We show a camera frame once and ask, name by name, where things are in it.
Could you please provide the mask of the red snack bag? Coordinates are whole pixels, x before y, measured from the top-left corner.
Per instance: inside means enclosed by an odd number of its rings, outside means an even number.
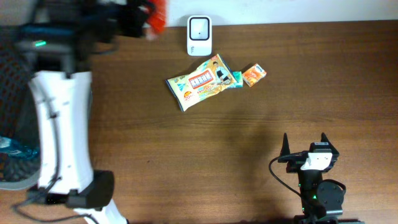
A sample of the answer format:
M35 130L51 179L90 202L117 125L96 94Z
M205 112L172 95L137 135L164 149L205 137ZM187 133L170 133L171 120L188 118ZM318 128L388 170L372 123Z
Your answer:
M168 0L149 0L155 9L149 9L150 16L147 20L148 28L145 29L147 40L155 40L164 33L167 24Z

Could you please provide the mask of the orange small box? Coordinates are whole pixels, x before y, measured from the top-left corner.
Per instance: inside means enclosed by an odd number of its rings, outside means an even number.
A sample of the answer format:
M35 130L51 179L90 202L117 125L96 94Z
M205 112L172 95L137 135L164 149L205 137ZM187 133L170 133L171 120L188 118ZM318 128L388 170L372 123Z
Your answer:
M254 64L251 68L249 68L242 74L243 80L249 87L255 85L266 75L267 72L258 63Z

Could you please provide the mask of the green small box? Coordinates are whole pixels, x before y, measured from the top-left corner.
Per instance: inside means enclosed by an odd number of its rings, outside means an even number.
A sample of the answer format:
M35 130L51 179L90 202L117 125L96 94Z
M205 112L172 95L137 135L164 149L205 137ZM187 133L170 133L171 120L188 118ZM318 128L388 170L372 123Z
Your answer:
M231 84L228 88L242 88L243 87L243 77L242 72L233 72L233 77L236 80L235 83Z

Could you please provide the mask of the yellow wet wipes pack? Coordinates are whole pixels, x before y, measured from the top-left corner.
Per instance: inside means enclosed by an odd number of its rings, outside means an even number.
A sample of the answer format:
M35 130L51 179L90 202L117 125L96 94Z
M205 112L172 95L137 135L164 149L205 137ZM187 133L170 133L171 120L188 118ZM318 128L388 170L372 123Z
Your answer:
M182 111L238 83L220 54L206 60L188 75L165 82Z

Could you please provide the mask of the teal blue bottle pouch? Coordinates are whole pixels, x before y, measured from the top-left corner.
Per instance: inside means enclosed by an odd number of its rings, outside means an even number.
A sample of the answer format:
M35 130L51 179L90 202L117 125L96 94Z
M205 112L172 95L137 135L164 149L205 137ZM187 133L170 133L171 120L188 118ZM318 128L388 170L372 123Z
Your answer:
M11 158L31 160L39 155L38 148L29 148L20 142L1 136L1 153Z

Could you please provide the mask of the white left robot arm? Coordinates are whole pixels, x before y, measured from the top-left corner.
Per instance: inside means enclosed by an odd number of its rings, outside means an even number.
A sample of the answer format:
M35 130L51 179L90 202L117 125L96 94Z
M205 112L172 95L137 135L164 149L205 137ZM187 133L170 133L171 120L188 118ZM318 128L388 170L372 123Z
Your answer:
M118 49L116 33L141 37L155 13L150 1L37 1L20 26L17 48L32 77L40 139L40 176L23 202L63 204L88 223L126 223L113 200L114 174L92 168L88 122L90 57L97 42Z

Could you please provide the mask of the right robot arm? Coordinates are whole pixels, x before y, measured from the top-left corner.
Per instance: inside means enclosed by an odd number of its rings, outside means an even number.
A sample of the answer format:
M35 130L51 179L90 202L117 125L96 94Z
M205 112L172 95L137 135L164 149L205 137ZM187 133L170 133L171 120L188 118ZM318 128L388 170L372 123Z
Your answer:
M290 151L287 134L284 134L280 154L270 161L269 169L272 169L274 162L284 163L287 165L286 173L298 175L299 190L296 191L274 173L271 174L301 200L303 214L294 216L294 223L361 223L358 219L339 219L343 214L346 186L336 180L323 178L323 174L333 168L339 156L340 153L325 133L321 134L320 141L310 144L309 150L295 153Z

